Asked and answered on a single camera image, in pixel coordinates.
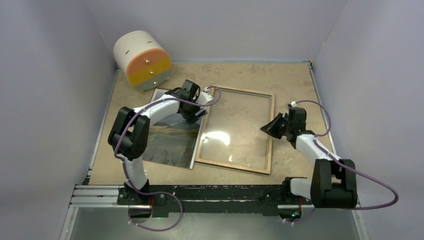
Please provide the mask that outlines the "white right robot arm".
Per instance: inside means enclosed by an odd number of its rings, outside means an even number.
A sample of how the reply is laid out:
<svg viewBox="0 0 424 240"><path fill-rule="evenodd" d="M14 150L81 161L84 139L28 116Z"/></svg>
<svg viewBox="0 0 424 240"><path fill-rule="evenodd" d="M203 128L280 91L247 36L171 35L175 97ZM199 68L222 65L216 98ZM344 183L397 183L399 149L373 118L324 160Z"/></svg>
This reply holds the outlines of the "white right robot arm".
<svg viewBox="0 0 424 240"><path fill-rule="evenodd" d="M292 204L303 197L311 200L316 208L355 208L358 203L356 175L342 167L354 169L355 163L333 155L313 131L306 129L306 120L304 108L289 107L286 113L279 113L260 128L272 138L286 138L313 164L311 179L293 177L285 180L288 185L280 191L282 200Z"/></svg>

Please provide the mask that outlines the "mountain landscape photo print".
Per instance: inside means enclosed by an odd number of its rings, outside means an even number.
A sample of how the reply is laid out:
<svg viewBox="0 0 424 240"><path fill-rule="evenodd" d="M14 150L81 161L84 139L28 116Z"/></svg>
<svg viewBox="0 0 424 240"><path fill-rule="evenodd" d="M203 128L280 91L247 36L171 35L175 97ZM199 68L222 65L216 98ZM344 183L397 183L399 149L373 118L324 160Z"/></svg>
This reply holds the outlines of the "mountain landscape photo print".
<svg viewBox="0 0 424 240"><path fill-rule="evenodd" d="M189 125L174 113L149 128L148 143L142 155L144 161L192 169L202 120Z"/></svg>

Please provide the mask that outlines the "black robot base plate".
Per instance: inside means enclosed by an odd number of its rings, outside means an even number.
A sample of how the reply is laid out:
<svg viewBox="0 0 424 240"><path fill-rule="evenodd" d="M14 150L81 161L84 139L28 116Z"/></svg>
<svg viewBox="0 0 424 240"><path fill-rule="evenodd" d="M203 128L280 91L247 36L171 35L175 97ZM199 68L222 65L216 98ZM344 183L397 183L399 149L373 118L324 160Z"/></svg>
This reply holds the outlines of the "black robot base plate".
<svg viewBox="0 0 424 240"><path fill-rule="evenodd" d="M310 201L292 195L287 183L269 185L148 185L150 194L136 193L126 184L118 188L119 206L152 207L154 218L170 213L261 214L266 217L294 212Z"/></svg>

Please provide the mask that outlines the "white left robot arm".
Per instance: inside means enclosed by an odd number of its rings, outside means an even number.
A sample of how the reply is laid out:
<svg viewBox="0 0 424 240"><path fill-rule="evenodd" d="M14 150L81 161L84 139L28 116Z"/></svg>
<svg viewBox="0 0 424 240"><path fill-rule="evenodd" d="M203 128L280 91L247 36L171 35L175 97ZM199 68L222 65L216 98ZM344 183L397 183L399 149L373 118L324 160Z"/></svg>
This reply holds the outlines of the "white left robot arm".
<svg viewBox="0 0 424 240"><path fill-rule="evenodd" d="M146 203L149 191L142 155L148 145L150 127L164 118L179 114L188 125L199 121L207 107L217 103L211 86L201 88L185 80L181 87L166 91L158 99L136 108L122 107L107 138L115 158L120 160L125 184L131 188L129 197L138 205Z"/></svg>

